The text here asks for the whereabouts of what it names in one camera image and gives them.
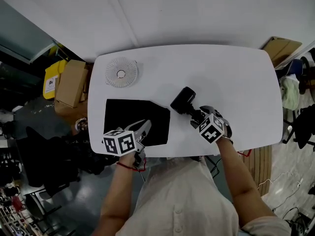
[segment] cardboard box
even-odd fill
[[[279,65],[289,57],[296,49],[302,45],[301,42],[293,41],[286,38],[271,37],[267,44],[262,48],[265,50],[274,67]]]
[[[70,60],[60,76],[56,100],[69,107],[77,107],[88,72],[89,67],[85,62]]]

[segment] forearm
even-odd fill
[[[132,167],[133,155],[120,158],[120,162]],[[104,199],[101,216],[116,217],[127,220],[130,213],[132,192],[132,170],[116,166],[112,183]]]
[[[232,143],[228,139],[221,138],[217,141],[217,145],[220,150],[226,181],[232,197],[236,197],[252,189],[257,189],[249,170],[237,154]]]

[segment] white wall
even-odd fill
[[[315,0],[118,0],[130,28],[111,0],[5,1],[87,60],[134,48],[133,35],[140,46],[260,48],[279,36],[301,41],[303,48],[315,40]]]

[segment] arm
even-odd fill
[[[228,139],[220,138],[217,145],[222,157],[227,185],[239,215],[240,226],[242,227],[256,218],[275,216],[262,201],[249,170],[235,151],[232,143]]]
[[[134,153],[119,159],[122,164],[132,167]],[[132,170],[116,166],[111,186],[104,199],[100,219],[93,236],[114,236],[129,218],[132,191]]]

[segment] red string bracelet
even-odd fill
[[[120,162],[117,162],[117,164],[120,165],[120,166],[123,166],[123,167],[125,167],[125,168],[127,168],[127,169],[131,169],[131,170],[133,170],[133,171],[143,172],[143,171],[146,171],[147,159],[144,158],[143,169],[137,169],[137,168],[135,169],[135,168],[133,168],[133,167],[129,167],[129,166],[127,166],[127,165],[125,165],[125,164],[122,164],[122,163],[120,163]]]

